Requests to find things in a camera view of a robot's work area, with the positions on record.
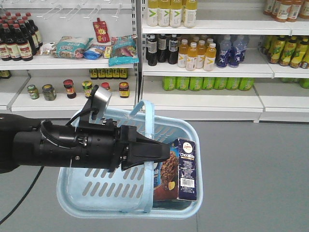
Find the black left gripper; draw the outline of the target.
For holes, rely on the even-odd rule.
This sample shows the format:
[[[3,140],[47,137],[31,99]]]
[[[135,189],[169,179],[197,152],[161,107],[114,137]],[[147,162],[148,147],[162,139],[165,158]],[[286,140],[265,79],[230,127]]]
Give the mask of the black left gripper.
[[[74,168],[101,168],[109,172],[121,167],[122,171],[145,162],[164,162],[170,158],[168,144],[149,139],[135,126],[116,126],[108,119],[105,124],[80,120],[74,123],[75,142],[71,166]]]

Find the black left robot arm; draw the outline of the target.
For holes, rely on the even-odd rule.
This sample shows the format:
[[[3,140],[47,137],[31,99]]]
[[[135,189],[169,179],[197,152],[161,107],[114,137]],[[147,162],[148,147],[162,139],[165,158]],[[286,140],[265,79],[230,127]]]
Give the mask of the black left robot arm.
[[[145,162],[170,158],[169,145],[149,139],[135,126],[91,124],[55,125],[49,120],[14,114],[0,115],[0,171],[21,165],[98,168],[123,171]]]

